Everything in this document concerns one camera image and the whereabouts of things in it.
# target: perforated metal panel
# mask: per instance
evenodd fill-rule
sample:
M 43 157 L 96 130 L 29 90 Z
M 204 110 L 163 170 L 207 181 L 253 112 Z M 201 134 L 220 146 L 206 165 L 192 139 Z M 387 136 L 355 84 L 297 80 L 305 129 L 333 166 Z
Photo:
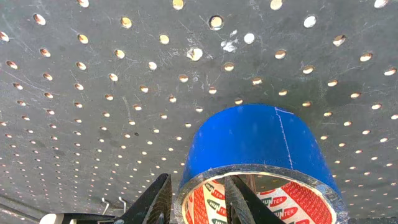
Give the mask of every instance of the perforated metal panel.
M 174 6 L 0 1 L 2 198 L 40 218 L 113 212 L 162 172 L 176 192 L 198 127 L 264 103 L 310 126 L 352 217 L 397 215 L 396 0 Z

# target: blue tape roll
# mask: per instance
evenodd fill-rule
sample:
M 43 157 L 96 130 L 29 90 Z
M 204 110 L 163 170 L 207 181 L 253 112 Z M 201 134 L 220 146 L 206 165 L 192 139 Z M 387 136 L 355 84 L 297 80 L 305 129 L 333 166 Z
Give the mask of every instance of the blue tape roll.
M 193 138 L 180 188 L 202 172 L 236 164 L 297 170 L 340 194 L 307 125 L 277 107 L 235 106 L 207 120 Z

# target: roll of tape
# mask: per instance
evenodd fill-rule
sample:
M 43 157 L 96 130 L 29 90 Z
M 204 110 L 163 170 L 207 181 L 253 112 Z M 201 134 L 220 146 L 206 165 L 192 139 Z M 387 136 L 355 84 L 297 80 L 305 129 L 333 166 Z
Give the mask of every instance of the roll of tape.
M 268 180 L 257 196 L 285 223 L 348 220 L 340 191 L 311 131 L 296 115 L 280 108 L 236 106 L 201 126 L 174 203 L 177 221 L 226 223 L 220 182 L 227 175 Z

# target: metal hook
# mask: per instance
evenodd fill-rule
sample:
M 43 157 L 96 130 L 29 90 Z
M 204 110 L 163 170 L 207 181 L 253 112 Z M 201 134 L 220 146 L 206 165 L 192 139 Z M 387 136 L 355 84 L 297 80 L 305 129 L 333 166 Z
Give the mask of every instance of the metal hook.
M 123 200 L 122 197 L 119 197 L 119 201 L 123 202 L 123 213 L 125 213 L 127 210 L 127 202 Z
M 109 208 L 109 202 L 107 202 L 107 201 L 105 200 L 105 198 L 102 198 L 102 202 L 104 202 L 104 203 L 106 204 L 105 210 L 104 210 L 104 212 L 102 213 L 102 215 L 105 215 L 106 211 L 107 211 L 108 208 Z

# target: gray surface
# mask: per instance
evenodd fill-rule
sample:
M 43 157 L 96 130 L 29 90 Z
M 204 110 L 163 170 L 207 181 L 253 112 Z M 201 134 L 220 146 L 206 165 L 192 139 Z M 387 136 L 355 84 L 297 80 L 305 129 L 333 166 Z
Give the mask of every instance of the gray surface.
M 10 38 L 9 42 L 0 41 L 0 121 L 7 122 L 6 127 L 0 126 L 0 164 L 5 165 L 0 167 L 0 190 L 4 189 L 0 194 L 46 212 L 100 213 L 104 207 L 101 197 L 112 202 L 111 208 L 122 208 L 118 196 L 133 202 L 138 191 L 145 190 L 142 186 L 149 185 L 146 180 L 152 182 L 161 172 L 173 174 L 176 191 L 183 171 L 180 163 L 185 162 L 195 131 L 209 116 L 234 106 L 234 99 L 241 98 L 244 103 L 290 110 L 310 126 L 317 138 L 329 136 L 319 144 L 332 173 L 337 175 L 336 182 L 352 217 L 397 215 L 397 186 L 391 185 L 398 175 L 397 120 L 390 119 L 398 114 L 397 74 L 383 75 L 389 67 L 398 67 L 395 0 L 382 9 L 375 9 L 370 0 L 287 0 L 278 11 L 270 9 L 269 1 L 255 0 L 189 0 L 181 11 L 174 10 L 169 0 L 91 1 L 88 8 L 74 0 L 3 0 L 0 5 L 0 31 Z M 45 26 L 35 23 L 36 13 L 45 17 Z M 312 14 L 317 16 L 317 23 L 306 29 L 303 21 Z M 207 25 L 214 15 L 224 17 L 224 27 L 219 31 Z M 122 16 L 132 20 L 130 29 L 121 27 Z M 231 36 L 234 30 L 238 33 Z M 248 32 L 256 36 L 251 45 L 243 41 Z M 162 33 L 170 37 L 168 45 L 159 43 Z M 78 34 L 85 34 L 89 43 L 80 43 Z M 347 40 L 335 47 L 333 38 L 340 34 Z M 235 39 L 235 52 L 220 47 L 222 41 Z M 193 46 L 204 51 L 197 62 L 185 56 Z M 43 47 L 51 57 L 40 54 Z M 116 49 L 123 50 L 126 57 L 117 59 Z M 283 60 L 274 58 L 279 49 L 287 51 Z M 359 57 L 366 52 L 372 52 L 373 58 L 361 63 Z M 11 69 L 7 60 L 17 63 L 19 69 Z M 85 63 L 87 70 L 77 69 L 78 61 Z M 157 70 L 148 69 L 150 61 L 156 62 Z M 235 63 L 232 72 L 223 71 L 226 62 Z M 315 71 L 304 75 L 303 67 L 310 64 Z M 45 72 L 53 76 L 51 82 L 43 78 Z M 117 74 L 119 81 L 112 82 L 109 73 Z M 188 75 L 189 81 L 181 83 L 179 74 Z M 255 77 L 261 77 L 263 83 L 252 86 Z M 328 81 L 334 79 L 339 81 L 337 86 L 328 87 Z M 24 89 L 17 90 L 13 83 Z M 77 90 L 76 83 L 85 89 Z M 140 85 L 148 86 L 149 92 L 141 92 Z M 208 93 L 210 86 L 217 89 L 215 95 Z M 281 89 L 287 89 L 288 94 L 279 96 Z M 352 100 L 349 96 L 355 91 L 362 94 Z M 54 99 L 44 97 L 45 92 L 51 92 Z M 113 94 L 114 100 L 106 100 L 105 94 Z M 176 103 L 169 102 L 170 95 L 177 98 Z M 27 106 L 20 106 L 17 100 L 25 101 Z M 313 105 L 302 107 L 307 100 Z M 75 102 L 82 103 L 83 108 L 77 109 Z M 382 103 L 382 108 L 372 110 L 375 103 Z M 135 111 L 135 104 L 142 105 L 142 111 Z M 197 106 L 203 108 L 202 113 L 195 111 Z M 47 109 L 54 110 L 55 115 L 47 114 Z M 111 117 L 105 118 L 104 111 Z M 333 116 L 324 118 L 327 111 Z M 161 113 L 168 119 L 160 119 Z M 29 116 L 30 121 L 21 116 Z M 76 118 L 83 122 L 74 122 Z M 129 119 L 136 125 L 129 125 Z M 353 124 L 345 127 L 345 121 Z M 192 127 L 187 129 L 185 123 Z M 49 124 L 57 125 L 57 129 L 49 128 Z M 160 133 L 154 134 L 154 128 Z M 371 133 L 362 135 L 365 129 Z M 131 138 L 124 138 L 124 133 Z M 58 137 L 58 141 L 51 140 L 51 136 Z M 389 140 L 380 143 L 381 138 Z M 341 142 L 346 146 L 338 147 Z

